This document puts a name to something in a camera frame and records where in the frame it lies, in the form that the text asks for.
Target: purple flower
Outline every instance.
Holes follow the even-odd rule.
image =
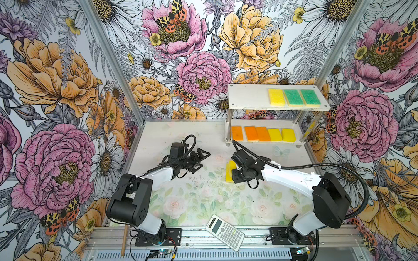
[[[244,0],[244,4],[248,4],[249,6],[254,6],[255,9],[262,9],[264,7],[265,0]]]
[[[0,51],[0,73],[6,73],[7,61],[10,61],[10,59],[7,58],[4,51]]]
[[[160,17],[168,16],[171,12],[171,3],[167,8],[161,6],[157,9],[153,6],[152,9],[145,8],[142,11],[142,26],[145,28],[142,30],[143,35],[149,37],[152,45],[167,59],[188,56],[194,51],[201,50],[205,45],[206,20],[204,18],[200,20],[193,5],[189,7],[184,0],[182,2],[187,13],[186,21],[181,22],[180,29],[172,33],[167,33],[155,22]]]
[[[399,127],[389,97],[377,90],[349,91],[337,106],[335,125],[337,132],[331,134],[335,149],[343,147],[365,163],[386,153],[395,142]]]
[[[210,15],[219,10],[221,14],[228,15],[229,13],[234,12],[234,4],[235,0],[206,0],[204,2],[204,5],[206,6],[204,13]]]
[[[357,42],[351,77],[369,88],[379,88],[384,92],[398,89],[418,74],[418,41],[405,49],[398,45],[390,47],[384,54],[377,54],[376,36],[381,33],[393,35],[400,32],[407,24],[393,24],[390,19],[379,18]]]
[[[377,242],[377,252],[379,253],[379,260],[387,261],[402,261],[402,254],[392,246],[389,239],[375,234]]]
[[[13,154],[21,142],[18,129],[8,118],[0,115],[0,186],[9,176],[13,166]]]
[[[0,34],[11,39],[13,42],[19,40],[23,42],[24,38],[29,40],[38,39],[36,32],[32,29],[32,25],[28,25],[19,18],[13,18],[9,13],[0,13]]]
[[[82,130],[58,124],[29,138],[16,157],[12,206],[34,210],[43,217],[58,212],[79,197],[84,203],[93,190],[90,166],[95,148]]]
[[[228,63],[208,52],[193,53],[177,66],[177,72],[178,84],[196,95],[198,104],[206,104],[209,98],[227,92],[232,80]]]

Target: yellow sponge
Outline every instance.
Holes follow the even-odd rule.
[[[279,129],[267,129],[271,142],[281,142],[282,134]]]
[[[235,162],[233,160],[230,160],[227,163],[227,175],[226,175],[226,178],[225,178],[226,182],[234,183],[234,181],[232,180],[232,170],[234,170],[236,168],[237,168],[237,165],[235,164]]]
[[[285,106],[285,97],[281,89],[269,89],[268,95],[270,97],[270,105]]]
[[[282,137],[284,142],[295,142],[296,136],[293,129],[282,129]]]

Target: pink peony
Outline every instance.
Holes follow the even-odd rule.
[[[177,66],[178,84],[188,93],[196,95],[198,104],[227,92],[232,80],[228,63],[208,52],[193,53],[186,62]]]
[[[22,138],[18,129],[8,118],[0,115],[0,185],[9,176],[13,166],[13,154],[21,143]]]
[[[379,18],[357,42],[357,52],[354,54],[354,63],[351,76],[356,82],[362,82],[369,88],[379,88],[384,92],[398,89],[409,82],[418,73],[418,41],[414,41],[405,49],[388,50],[385,54],[376,53],[376,35],[388,33],[393,35],[400,32],[407,24],[393,24],[389,19],[383,21]]]
[[[331,134],[335,149],[343,147],[366,163],[383,156],[398,133],[393,105],[377,90],[349,91],[337,106],[335,125],[337,133]]]
[[[82,130],[58,124],[29,138],[16,157],[12,206],[43,217],[68,206],[79,196],[84,203],[93,190],[90,166],[94,144]]]
[[[194,51],[201,50],[205,45],[207,32],[206,20],[200,20],[200,16],[196,14],[196,9],[194,9],[193,5],[189,7],[184,0],[182,3],[183,8],[187,11],[186,26],[190,29],[190,36],[187,37],[186,41],[184,41],[184,36],[181,36],[181,40],[168,42],[168,44],[161,40],[162,43],[155,46],[155,48],[159,50],[164,58],[175,59],[179,56],[188,56]],[[160,33],[160,28],[155,21],[160,17],[168,16],[168,13],[171,12],[171,6],[170,3],[168,7],[161,6],[157,9],[153,6],[152,9],[145,8],[142,11],[142,26],[145,28],[145,30],[142,30],[142,33],[145,37],[149,38],[153,33]]]

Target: table surface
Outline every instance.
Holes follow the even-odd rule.
[[[141,175],[157,166],[169,154],[171,144],[189,134],[197,137],[195,149],[211,153],[195,174],[175,178],[152,192],[149,207],[152,214],[165,220],[167,226],[205,226],[213,214],[236,226],[287,225],[295,214],[313,209],[306,196],[277,183],[260,180],[258,188],[250,189],[246,183],[225,182],[226,163],[235,149],[224,142],[224,125],[224,121],[146,122],[130,174]],[[283,166],[311,163],[306,149],[293,144],[245,143],[245,146]]]

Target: black cable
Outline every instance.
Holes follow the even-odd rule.
[[[188,139],[188,138],[190,138],[190,137],[192,137],[193,139],[194,139],[194,141],[193,141],[193,145],[190,147],[190,149],[187,149],[186,148],[186,152],[181,156],[181,157],[179,157],[178,159],[176,159],[176,160],[174,160],[174,161],[172,161],[172,162],[168,162],[168,163],[166,163],[166,164],[164,164],[164,165],[160,165],[160,166],[158,166],[158,167],[155,167],[155,168],[153,168],[153,169],[150,169],[150,170],[148,170],[147,171],[147,174],[148,173],[151,173],[151,172],[153,172],[153,171],[156,171],[156,170],[160,170],[160,169],[162,169],[162,168],[164,168],[164,167],[167,167],[167,166],[170,166],[171,164],[174,164],[174,163],[176,163],[176,162],[178,162],[178,161],[180,161],[180,160],[182,160],[182,159],[184,159],[185,157],[187,157],[187,155],[189,154],[189,152],[190,151],[193,151],[193,148],[194,148],[194,146],[196,145],[196,136],[194,136],[193,134],[190,134],[189,136],[187,136],[184,140],[182,140],[181,142],[183,143],[183,144],[186,144],[186,140]]]
[[[132,181],[129,181],[129,182],[127,182],[126,184],[124,184],[123,186],[120,186],[119,188],[117,188],[115,191],[113,191],[113,193],[109,196],[109,198],[107,199],[107,202],[106,202],[106,208],[108,207],[108,204],[109,204],[109,201],[110,201],[110,199],[112,198],[112,196],[116,193],[116,191],[118,191],[119,189],[121,189],[121,188],[124,188],[125,186],[127,186],[127,185],[130,185],[130,184],[132,184],[132,183],[134,183],[134,181],[136,181],[136,180],[138,180],[139,178],[141,178],[141,177],[143,177],[143,176],[146,176],[147,174],[144,174],[144,175],[142,175],[142,176],[139,176],[139,177],[137,177],[137,178],[135,178],[134,180],[132,180]],[[121,225],[128,225],[128,226],[130,226],[131,224],[128,224],[128,223],[121,223],[121,222],[117,222],[117,221],[114,221],[111,217],[109,217],[108,215],[107,215],[107,212],[106,212],[106,216],[107,216],[107,218],[110,220],[110,221],[112,221],[113,223],[116,223],[116,224],[121,224]]]
[[[248,148],[244,147],[243,145],[241,145],[240,143],[238,143],[236,140],[232,140],[233,144],[236,144],[238,146],[240,146],[243,150],[245,150],[246,152],[250,153],[252,156],[256,157],[257,159],[261,160],[262,162],[264,162],[265,164],[276,168],[276,169],[282,169],[282,170],[299,170],[299,169],[306,169],[306,168],[310,168],[310,167],[338,167],[340,169],[343,169],[345,171],[348,171],[350,174],[353,174],[361,183],[363,190],[364,190],[364,198],[363,198],[363,202],[360,205],[360,207],[358,209],[356,209],[354,212],[346,215],[344,217],[344,220],[352,218],[357,216],[358,214],[360,214],[366,207],[367,207],[367,203],[369,201],[369,188],[367,186],[366,181],[360,176],[358,175],[355,171],[347,168],[346,166],[340,165],[340,164],[334,164],[334,163],[316,163],[316,164],[307,164],[307,165],[301,165],[301,166],[293,166],[293,167],[285,167],[285,166],[277,166],[273,163],[270,163],[266,160],[264,160],[263,158],[261,158],[260,156],[258,156],[257,154],[255,154],[254,152],[252,152],[251,150],[249,150]]]
[[[186,173],[184,173],[184,174],[183,174],[183,176],[181,176],[181,177],[180,177],[180,176],[177,176],[177,177],[178,177],[179,179],[182,179],[182,178],[184,178],[184,176],[185,176],[188,172],[189,172],[189,171],[186,171]]]
[[[315,252],[313,253],[312,258],[309,261],[314,261],[316,256],[318,255],[318,250],[319,250],[319,232],[318,232],[318,229],[315,230],[315,236],[316,236],[316,248],[315,248]]]

